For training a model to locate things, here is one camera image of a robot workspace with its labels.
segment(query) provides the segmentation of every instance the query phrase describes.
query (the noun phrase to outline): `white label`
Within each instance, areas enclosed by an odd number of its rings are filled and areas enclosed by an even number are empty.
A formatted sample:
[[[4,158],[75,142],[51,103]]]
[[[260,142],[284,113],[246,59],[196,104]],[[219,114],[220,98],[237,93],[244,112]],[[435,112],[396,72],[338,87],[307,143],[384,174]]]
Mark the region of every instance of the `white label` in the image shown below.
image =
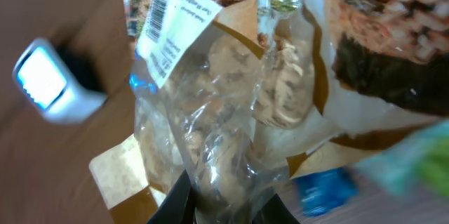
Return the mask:
[[[221,9],[212,0],[152,0],[137,50],[158,88]]]

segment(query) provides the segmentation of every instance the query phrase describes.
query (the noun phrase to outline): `blue plastic package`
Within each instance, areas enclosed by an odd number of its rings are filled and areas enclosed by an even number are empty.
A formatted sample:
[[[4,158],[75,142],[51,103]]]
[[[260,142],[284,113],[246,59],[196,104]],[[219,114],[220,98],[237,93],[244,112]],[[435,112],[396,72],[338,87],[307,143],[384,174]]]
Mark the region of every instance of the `blue plastic package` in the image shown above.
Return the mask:
[[[350,197],[358,194],[355,184],[343,168],[296,178],[303,213],[316,217],[342,206]]]

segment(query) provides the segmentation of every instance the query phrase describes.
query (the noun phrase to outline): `white device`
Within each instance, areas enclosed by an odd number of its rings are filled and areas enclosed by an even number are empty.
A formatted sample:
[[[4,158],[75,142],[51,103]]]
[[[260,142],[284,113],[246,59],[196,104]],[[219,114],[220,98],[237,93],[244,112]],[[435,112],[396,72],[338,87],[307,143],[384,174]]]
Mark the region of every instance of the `white device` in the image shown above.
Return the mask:
[[[55,123],[87,119],[106,95],[85,89],[46,39],[35,39],[13,70],[14,82],[42,117]]]

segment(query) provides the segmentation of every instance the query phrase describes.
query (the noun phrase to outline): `sticker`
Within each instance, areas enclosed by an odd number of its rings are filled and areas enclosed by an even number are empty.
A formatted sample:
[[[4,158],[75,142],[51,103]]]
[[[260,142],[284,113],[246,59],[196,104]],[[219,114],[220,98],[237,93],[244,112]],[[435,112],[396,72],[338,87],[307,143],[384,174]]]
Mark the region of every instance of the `sticker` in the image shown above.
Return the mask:
[[[137,50],[158,88],[221,9],[212,0],[152,0]]]

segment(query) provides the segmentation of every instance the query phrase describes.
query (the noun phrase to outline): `barcode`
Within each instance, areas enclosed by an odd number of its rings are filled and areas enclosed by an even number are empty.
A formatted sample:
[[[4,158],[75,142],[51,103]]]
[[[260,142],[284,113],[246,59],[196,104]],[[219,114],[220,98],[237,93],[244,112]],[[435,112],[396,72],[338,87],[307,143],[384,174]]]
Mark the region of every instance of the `barcode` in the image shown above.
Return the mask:
[[[165,78],[167,74],[166,74],[165,70],[163,70],[162,67],[159,65],[159,62],[157,61],[156,56],[153,53],[151,53],[149,56],[152,59],[154,67],[156,68],[156,71],[159,74],[159,76],[161,76],[162,78]]]
[[[153,0],[148,18],[147,36],[157,42],[161,35],[163,16],[167,8],[167,0]]]

